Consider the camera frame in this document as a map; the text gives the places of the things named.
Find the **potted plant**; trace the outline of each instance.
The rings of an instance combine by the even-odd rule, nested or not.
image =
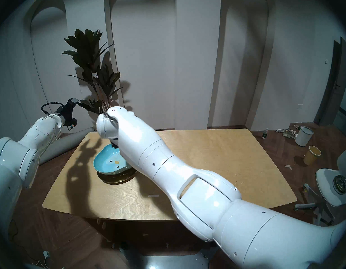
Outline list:
[[[86,29],[83,33],[76,29],[74,36],[69,35],[68,38],[65,38],[65,41],[76,51],[68,50],[61,53],[71,56],[73,61],[83,69],[82,77],[69,76],[85,81],[95,91],[92,100],[82,99],[78,105],[96,114],[104,113],[112,107],[111,97],[120,89],[115,88],[116,82],[121,76],[119,72],[110,73],[107,65],[100,67],[100,56],[113,45],[102,50],[105,43],[99,48],[101,36],[102,33],[99,30],[92,32]]]

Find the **yellow cup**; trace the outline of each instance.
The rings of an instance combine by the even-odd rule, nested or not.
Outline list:
[[[304,158],[304,163],[310,166],[319,156],[321,156],[321,151],[316,146],[309,146],[308,152]]]

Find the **trash on floor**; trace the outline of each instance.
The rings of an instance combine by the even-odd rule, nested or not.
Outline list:
[[[291,129],[285,129],[285,131],[283,132],[283,136],[287,137],[288,139],[290,138],[296,139],[297,132]]]

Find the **white bucket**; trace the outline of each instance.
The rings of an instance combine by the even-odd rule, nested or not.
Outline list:
[[[301,126],[295,141],[299,146],[305,146],[307,145],[308,141],[310,140],[313,134],[314,132],[310,128],[306,126]]]

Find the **plant stem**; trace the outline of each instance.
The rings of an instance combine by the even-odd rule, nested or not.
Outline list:
[[[102,91],[101,91],[101,87],[99,86],[99,91],[100,91],[100,94],[101,94],[101,96],[102,96],[102,102],[103,102],[103,105],[104,105],[104,107],[105,107],[105,112],[108,110],[108,108],[107,108],[107,105],[106,105],[106,102],[105,102],[105,98],[104,98],[104,96],[103,96],[103,93],[102,93]]]

